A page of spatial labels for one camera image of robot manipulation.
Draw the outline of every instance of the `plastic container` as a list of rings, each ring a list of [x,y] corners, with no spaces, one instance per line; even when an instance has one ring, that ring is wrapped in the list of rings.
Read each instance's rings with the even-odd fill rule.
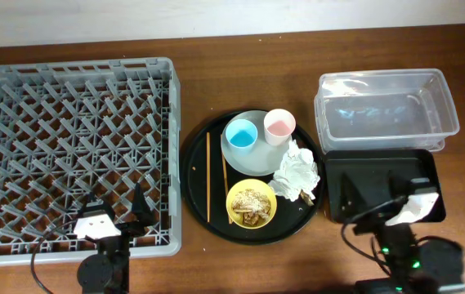
[[[157,223],[131,257],[181,246],[180,83],[168,58],[0,65],[0,265],[30,262],[90,192],[128,221],[141,184]],[[36,262],[81,261],[92,243],[56,231]]]
[[[327,73],[315,97],[321,148],[438,151],[459,131],[454,101],[438,69]]]

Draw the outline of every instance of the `dish rack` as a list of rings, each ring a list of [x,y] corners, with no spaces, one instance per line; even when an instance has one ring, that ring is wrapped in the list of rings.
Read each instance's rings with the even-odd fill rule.
[[[129,221],[139,182],[156,224],[131,257],[181,247],[180,83],[168,58],[0,65],[0,265],[23,265],[94,192]],[[95,245],[57,230],[36,262],[81,261]]]

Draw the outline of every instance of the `tissue paper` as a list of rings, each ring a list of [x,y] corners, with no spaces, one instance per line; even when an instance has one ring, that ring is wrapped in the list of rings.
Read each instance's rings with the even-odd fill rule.
[[[288,151],[283,155],[279,170],[274,173],[274,180],[268,185],[278,196],[283,196],[290,201],[296,201],[299,194],[307,194],[315,199],[312,190],[320,181],[317,173],[317,165],[314,162],[312,151],[297,147],[295,140],[288,143]]]

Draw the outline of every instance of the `blue cup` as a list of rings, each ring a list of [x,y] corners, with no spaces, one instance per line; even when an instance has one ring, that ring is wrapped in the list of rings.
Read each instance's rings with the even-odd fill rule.
[[[236,119],[225,130],[225,138],[230,149],[238,154],[248,154],[257,140],[257,128],[249,120]]]

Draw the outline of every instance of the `white cup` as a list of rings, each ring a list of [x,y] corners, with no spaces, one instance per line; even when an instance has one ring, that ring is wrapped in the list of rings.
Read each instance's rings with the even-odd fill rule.
[[[274,109],[266,114],[263,127],[266,142],[277,146],[283,144],[296,129],[296,119],[285,109]]]

